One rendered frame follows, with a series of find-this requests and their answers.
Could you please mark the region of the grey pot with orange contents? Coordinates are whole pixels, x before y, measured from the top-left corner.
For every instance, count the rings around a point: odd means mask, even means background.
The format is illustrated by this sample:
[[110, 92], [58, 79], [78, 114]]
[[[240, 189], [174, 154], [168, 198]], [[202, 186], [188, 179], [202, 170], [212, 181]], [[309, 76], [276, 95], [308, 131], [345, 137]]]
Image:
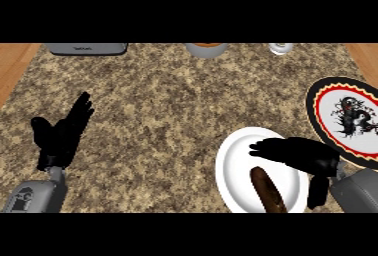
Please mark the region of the grey pot with orange contents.
[[219, 43], [219, 44], [185, 43], [184, 46], [188, 53], [199, 58], [215, 58], [224, 53], [227, 49], [225, 43]]

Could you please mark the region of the black-rimmed decorated plate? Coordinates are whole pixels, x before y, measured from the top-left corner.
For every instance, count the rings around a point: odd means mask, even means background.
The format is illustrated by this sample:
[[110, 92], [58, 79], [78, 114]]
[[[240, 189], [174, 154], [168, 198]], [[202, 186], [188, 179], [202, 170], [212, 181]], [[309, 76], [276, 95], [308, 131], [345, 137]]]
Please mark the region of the black-rimmed decorated plate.
[[378, 171], [378, 89], [346, 77], [315, 81], [305, 94], [307, 117], [340, 158]]

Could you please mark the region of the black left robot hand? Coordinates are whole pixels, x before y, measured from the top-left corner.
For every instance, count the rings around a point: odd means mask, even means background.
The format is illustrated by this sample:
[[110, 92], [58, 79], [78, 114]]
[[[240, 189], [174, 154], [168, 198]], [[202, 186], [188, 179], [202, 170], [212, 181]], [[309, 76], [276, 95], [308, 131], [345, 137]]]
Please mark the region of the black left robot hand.
[[39, 147], [36, 169], [45, 171], [50, 167], [66, 168], [72, 162], [89, 116], [89, 94], [82, 92], [63, 119], [54, 125], [42, 117], [30, 119], [33, 143]]

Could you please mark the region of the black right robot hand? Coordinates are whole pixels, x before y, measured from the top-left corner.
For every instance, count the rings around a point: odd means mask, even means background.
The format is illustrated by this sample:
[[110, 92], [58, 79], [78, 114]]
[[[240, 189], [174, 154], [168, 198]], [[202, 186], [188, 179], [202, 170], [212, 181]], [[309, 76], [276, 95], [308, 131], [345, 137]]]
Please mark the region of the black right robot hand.
[[338, 151], [318, 141], [302, 137], [267, 138], [249, 145], [249, 155], [283, 163], [311, 174], [307, 207], [323, 206], [327, 197], [329, 178], [336, 176]]

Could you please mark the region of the grey toaster appliance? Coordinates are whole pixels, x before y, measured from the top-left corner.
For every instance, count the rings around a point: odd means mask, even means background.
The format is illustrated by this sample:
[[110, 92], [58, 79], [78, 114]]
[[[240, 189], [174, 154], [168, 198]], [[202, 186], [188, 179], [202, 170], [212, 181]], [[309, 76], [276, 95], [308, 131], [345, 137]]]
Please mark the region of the grey toaster appliance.
[[126, 43], [45, 43], [54, 55], [120, 55], [126, 51]]

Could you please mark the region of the plain white plate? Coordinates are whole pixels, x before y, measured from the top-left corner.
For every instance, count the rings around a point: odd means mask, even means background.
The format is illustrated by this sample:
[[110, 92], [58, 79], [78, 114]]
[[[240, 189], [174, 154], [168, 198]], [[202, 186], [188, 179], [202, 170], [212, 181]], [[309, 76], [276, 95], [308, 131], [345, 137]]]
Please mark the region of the plain white plate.
[[280, 135], [261, 127], [245, 127], [224, 139], [215, 157], [215, 182], [221, 199], [233, 213], [264, 213], [262, 203], [249, 178], [261, 167], [280, 193], [286, 211], [302, 213], [307, 207], [308, 176], [283, 163], [249, 155], [249, 145]]

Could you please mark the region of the white cup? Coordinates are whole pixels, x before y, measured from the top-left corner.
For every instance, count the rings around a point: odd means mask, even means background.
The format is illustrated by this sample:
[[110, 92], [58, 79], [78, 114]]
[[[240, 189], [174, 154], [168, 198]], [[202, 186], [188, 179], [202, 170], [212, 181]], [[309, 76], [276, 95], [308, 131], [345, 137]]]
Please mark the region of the white cup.
[[270, 43], [268, 49], [276, 55], [286, 54], [293, 48], [292, 43]]

